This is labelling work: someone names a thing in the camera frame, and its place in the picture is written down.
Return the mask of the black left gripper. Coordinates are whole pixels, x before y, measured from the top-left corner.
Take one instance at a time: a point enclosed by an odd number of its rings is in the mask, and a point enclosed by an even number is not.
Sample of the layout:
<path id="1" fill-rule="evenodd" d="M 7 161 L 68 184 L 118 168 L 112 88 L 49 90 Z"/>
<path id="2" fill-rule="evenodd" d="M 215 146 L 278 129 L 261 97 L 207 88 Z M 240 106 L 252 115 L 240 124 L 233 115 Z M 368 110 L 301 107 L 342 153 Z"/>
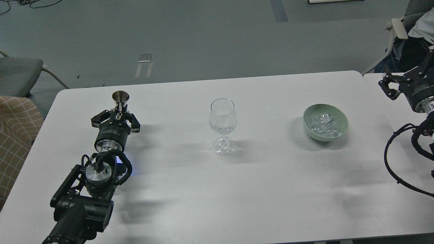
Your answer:
<path id="1" fill-rule="evenodd" d="M 141 124 L 129 111 L 122 113 L 121 123 L 116 122 L 115 109 L 103 110 L 91 118 L 91 126 L 99 129 L 94 147 L 97 152 L 118 150 L 125 151 L 127 137 L 130 133 L 139 133 Z"/>

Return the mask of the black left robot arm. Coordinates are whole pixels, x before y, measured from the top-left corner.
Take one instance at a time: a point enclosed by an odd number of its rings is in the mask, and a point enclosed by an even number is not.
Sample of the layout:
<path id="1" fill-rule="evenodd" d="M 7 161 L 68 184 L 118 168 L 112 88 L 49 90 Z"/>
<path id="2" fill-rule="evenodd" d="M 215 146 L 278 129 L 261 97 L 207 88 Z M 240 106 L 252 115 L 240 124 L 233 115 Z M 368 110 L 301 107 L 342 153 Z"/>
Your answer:
<path id="1" fill-rule="evenodd" d="M 97 114 L 91 123 L 99 129 L 96 152 L 83 155 L 54 193 L 50 206 L 56 225 L 44 244 L 83 244 L 95 239 L 110 222 L 116 188 L 132 174 L 124 150 L 127 137 L 140 131 L 134 114 L 118 105 Z"/>

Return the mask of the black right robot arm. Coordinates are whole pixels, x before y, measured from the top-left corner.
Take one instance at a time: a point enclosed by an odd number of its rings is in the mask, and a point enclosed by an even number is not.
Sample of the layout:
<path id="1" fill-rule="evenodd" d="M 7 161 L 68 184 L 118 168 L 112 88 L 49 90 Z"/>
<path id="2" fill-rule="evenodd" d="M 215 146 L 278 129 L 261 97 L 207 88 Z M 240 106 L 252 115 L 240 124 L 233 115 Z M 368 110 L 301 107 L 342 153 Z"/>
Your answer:
<path id="1" fill-rule="evenodd" d="M 411 130 L 411 145 L 414 151 L 426 159 L 433 161 L 433 142 L 429 145 L 431 151 L 426 151 L 419 144 L 420 136 L 433 138 L 433 46 L 428 46 L 424 41 L 421 42 L 426 55 L 420 65 L 405 72 L 403 75 L 394 75 L 387 66 L 384 66 L 385 76 L 378 82 L 384 94 L 391 100 L 397 99 L 400 94 L 404 94 L 413 112 L 426 113 L 427 117 L 419 125 L 412 123 L 404 124 L 386 143 L 384 149 L 384 164 L 389 174 L 395 179 L 397 184 L 433 198 L 433 193 L 422 190 L 402 179 L 390 167 L 388 161 L 389 147 L 400 134 Z"/>

